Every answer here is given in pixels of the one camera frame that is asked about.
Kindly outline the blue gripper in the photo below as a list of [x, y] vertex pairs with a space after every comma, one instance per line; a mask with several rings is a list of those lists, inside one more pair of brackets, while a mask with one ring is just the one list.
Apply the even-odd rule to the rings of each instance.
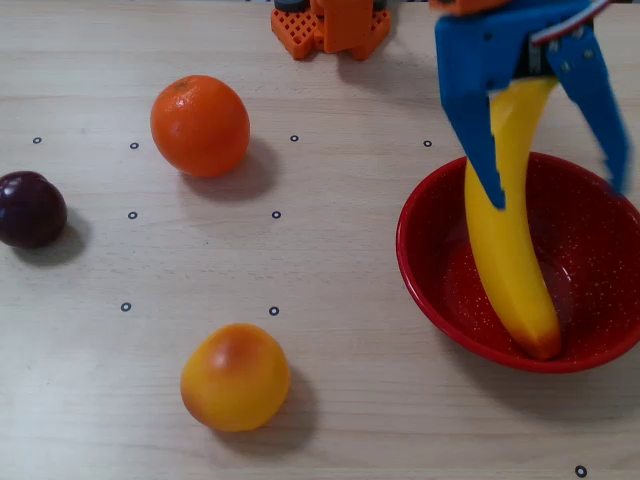
[[624, 191], [631, 141], [590, 1], [435, 1], [433, 8], [442, 13], [435, 26], [442, 106], [494, 207], [506, 200], [486, 93], [531, 77], [556, 75], [599, 143], [613, 189]]

